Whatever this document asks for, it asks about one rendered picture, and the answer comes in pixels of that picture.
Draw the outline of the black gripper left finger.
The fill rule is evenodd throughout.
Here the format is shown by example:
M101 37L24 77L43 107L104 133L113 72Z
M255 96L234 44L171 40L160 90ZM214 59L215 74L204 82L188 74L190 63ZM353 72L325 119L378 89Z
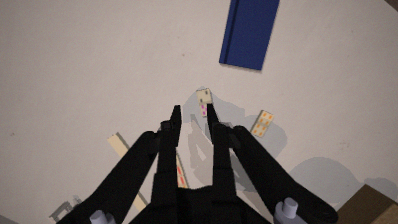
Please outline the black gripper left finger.
M146 224L178 224L176 147L181 124L181 108L175 105L170 120L162 121L157 133L142 133L93 194L56 224L122 224L157 155Z

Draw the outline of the dark blue notebook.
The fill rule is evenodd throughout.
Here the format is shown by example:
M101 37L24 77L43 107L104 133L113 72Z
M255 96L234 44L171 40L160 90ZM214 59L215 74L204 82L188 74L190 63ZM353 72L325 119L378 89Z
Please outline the dark blue notebook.
M219 63L262 70L280 0L231 0Z

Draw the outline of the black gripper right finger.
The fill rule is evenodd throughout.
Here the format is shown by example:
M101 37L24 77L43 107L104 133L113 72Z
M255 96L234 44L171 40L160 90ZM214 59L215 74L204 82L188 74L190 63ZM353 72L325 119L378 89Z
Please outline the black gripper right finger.
M297 183L241 125L219 122L212 103L207 122L213 149L211 224L242 224L229 148L232 148L274 224L336 224L338 214Z

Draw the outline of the grey mug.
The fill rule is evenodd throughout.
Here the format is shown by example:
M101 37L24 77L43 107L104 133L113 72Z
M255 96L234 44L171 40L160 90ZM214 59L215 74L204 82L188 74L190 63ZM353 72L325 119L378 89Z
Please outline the grey mug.
M81 203L79 203L79 204L81 204ZM57 217L64 209L65 209L65 211L67 212L66 214L65 214L65 216L70 212L70 211L72 211L75 207L77 207L79 204L76 204L75 206L73 206L73 208L72 208L72 206L70 205L70 203L67 201L67 202L64 202L57 210L55 210L49 217L48 217L48 219L50 220L50 222L52 223L52 224L56 224L58 221L60 221L59 220L59 218Z

